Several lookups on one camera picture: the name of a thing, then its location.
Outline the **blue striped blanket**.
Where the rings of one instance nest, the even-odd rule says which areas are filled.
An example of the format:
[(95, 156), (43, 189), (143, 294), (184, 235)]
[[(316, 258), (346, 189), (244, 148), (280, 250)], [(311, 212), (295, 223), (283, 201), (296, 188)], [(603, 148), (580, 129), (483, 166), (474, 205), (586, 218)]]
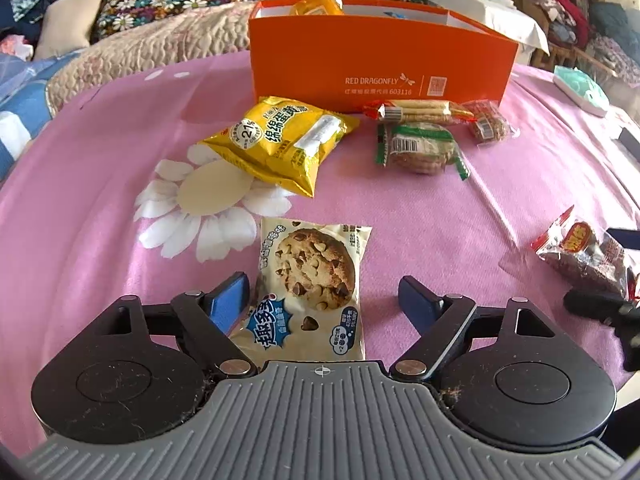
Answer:
[(1, 55), (1, 181), (11, 172), (28, 144), (52, 118), (46, 100), (49, 80), (80, 55), (27, 62)]

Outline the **small clear muffin packet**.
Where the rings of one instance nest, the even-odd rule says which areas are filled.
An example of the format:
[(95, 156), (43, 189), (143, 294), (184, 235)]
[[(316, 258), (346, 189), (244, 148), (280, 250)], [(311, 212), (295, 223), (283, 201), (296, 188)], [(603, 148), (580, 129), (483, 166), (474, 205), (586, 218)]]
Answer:
[(478, 144), (491, 144), (514, 136), (515, 130), (494, 101), (475, 100), (464, 106), (473, 114), (473, 136)]

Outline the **pink floral tablecloth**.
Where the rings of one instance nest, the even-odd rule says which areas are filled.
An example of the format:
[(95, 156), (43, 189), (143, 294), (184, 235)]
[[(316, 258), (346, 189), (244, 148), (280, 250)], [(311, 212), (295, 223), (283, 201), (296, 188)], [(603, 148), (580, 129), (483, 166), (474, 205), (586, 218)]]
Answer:
[(252, 103), (246, 53), (115, 80), (69, 102), (3, 183), (1, 440), (13, 453), (42, 441), (30, 387), (50, 359), (122, 295), (163, 304), (254, 275), (263, 214), (370, 226), (360, 286), (371, 359), (392, 362), (416, 339), (396, 302), (413, 275), (480, 304), (527, 297), (616, 385), (627, 381), (612, 332), (565, 312), (567, 284), (529, 247), (568, 208), (593, 226), (638, 226), (639, 176), (616, 150), (614, 119), (583, 113), (548, 74), (518, 66), (502, 101), (515, 136), (478, 146), (456, 132), (469, 179), (378, 166), (365, 121), (322, 164), (314, 198), (258, 188), (202, 232), (179, 234), (171, 191), (207, 162), (202, 140)]

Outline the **large yellow cake packet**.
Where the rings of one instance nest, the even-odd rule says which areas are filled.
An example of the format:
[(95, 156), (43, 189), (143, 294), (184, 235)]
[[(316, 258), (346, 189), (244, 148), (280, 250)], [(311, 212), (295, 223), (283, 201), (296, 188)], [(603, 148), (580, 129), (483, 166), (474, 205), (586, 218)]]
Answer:
[(202, 143), (262, 182), (314, 197), (320, 165), (358, 127), (355, 116), (268, 96)]

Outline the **teal tissue pack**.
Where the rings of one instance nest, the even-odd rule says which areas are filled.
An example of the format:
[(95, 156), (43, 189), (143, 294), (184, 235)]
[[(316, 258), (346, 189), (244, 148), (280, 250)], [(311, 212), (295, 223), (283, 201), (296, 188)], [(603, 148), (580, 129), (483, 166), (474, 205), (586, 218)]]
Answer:
[(553, 83), (585, 112), (605, 117), (610, 109), (610, 101), (603, 89), (586, 73), (578, 68), (555, 65)]

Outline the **beige pillow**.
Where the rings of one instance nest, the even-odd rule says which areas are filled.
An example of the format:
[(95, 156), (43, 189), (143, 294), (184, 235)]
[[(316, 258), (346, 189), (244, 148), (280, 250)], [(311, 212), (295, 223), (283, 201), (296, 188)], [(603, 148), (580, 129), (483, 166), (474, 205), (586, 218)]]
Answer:
[(58, 58), (90, 44), (102, 0), (58, 0), (44, 14), (34, 60)]

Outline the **gold yellow snack packet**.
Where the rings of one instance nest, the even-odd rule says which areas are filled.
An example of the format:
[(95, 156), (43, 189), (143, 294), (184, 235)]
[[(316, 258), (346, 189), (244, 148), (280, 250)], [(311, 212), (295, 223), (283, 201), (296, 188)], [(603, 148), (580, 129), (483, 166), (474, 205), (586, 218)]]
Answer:
[(299, 0), (292, 5), (291, 15), (342, 15), (342, 0)]

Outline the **red clear candy packet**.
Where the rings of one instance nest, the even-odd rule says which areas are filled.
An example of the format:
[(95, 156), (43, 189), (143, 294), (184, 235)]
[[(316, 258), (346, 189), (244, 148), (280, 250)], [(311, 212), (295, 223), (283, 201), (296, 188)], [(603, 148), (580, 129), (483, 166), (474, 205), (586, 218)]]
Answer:
[(639, 299), (639, 273), (631, 255), (611, 234), (575, 214), (574, 206), (560, 214), (530, 248), (575, 286), (625, 300)]

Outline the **wicker chair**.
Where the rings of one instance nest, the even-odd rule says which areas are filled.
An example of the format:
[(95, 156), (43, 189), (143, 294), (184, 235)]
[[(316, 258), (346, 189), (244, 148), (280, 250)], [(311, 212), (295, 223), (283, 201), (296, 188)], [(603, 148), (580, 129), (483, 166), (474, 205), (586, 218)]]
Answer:
[(612, 70), (611, 67), (601, 63), (583, 50), (575, 47), (560, 47), (556, 44), (549, 44), (549, 53), (537, 49), (532, 55), (529, 64), (547, 72), (552, 72), (555, 66), (561, 65), (569, 68), (577, 67), (590, 76), (596, 76), (596, 78), (615, 78), (617, 76), (615, 70)]

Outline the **orange cardboard box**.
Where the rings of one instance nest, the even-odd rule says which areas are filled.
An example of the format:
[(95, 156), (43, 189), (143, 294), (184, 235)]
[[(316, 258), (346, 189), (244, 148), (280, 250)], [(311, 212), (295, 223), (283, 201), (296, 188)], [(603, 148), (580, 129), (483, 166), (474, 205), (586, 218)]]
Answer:
[(293, 15), (262, 0), (248, 19), (258, 98), (283, 96), (334, 112), (385, 100), (501, 101), (518, 43), (442, 8), (345, 0), (341, 15)]

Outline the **green round biscuit packet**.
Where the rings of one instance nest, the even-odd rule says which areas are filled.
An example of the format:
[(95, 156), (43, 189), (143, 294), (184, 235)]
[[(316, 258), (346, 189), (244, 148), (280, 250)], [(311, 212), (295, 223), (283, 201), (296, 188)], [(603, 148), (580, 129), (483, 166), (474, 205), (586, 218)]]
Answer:
[(437, 176), (454, 166), (462, 181), (470, 176), (457, 141), (444, 126), (429, 122), (378, 124), (376, 140), (376, 163), (380, 166), (398, 167), (422, 176)]

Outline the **white chocolate cookie packet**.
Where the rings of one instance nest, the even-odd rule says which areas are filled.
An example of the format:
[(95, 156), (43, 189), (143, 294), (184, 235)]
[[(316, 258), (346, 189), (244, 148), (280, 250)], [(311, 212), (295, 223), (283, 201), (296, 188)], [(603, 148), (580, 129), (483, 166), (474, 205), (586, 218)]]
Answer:
[(231, 340), (256, 365), (361, 361), (360, 264), (370, 226), (265, 218), (254, 299)]

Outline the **black remote control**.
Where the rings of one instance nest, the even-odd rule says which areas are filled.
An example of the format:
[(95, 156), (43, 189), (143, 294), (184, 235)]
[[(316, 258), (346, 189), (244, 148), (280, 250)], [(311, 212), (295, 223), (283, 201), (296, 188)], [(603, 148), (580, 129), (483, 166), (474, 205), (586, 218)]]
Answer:
[(634, 160), (640, 162), (640, 142), (627, 128), (620, 130), (617, 142)]

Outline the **long biscuit stick packet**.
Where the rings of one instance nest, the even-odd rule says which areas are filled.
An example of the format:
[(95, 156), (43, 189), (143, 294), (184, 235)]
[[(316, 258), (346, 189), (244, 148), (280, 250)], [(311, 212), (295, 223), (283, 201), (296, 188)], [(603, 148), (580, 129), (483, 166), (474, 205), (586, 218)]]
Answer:
[(466, 107), (446, 100), (388, 100), (366, 104), (363, 114), (389, 124), (429, 122), (455, 125), (475, 122), (474, 114)]

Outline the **quilted beige sofa cover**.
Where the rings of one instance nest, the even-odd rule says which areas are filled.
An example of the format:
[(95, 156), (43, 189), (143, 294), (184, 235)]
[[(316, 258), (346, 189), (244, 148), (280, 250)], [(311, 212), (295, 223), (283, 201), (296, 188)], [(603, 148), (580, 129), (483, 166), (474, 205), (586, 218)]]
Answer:
[(253, 1), (239, 1), (194, 9), (98, 41), (49, 79), (49, 112), (56, 115), (79, 93), (122, 77), (247, 50), (254, 6)]

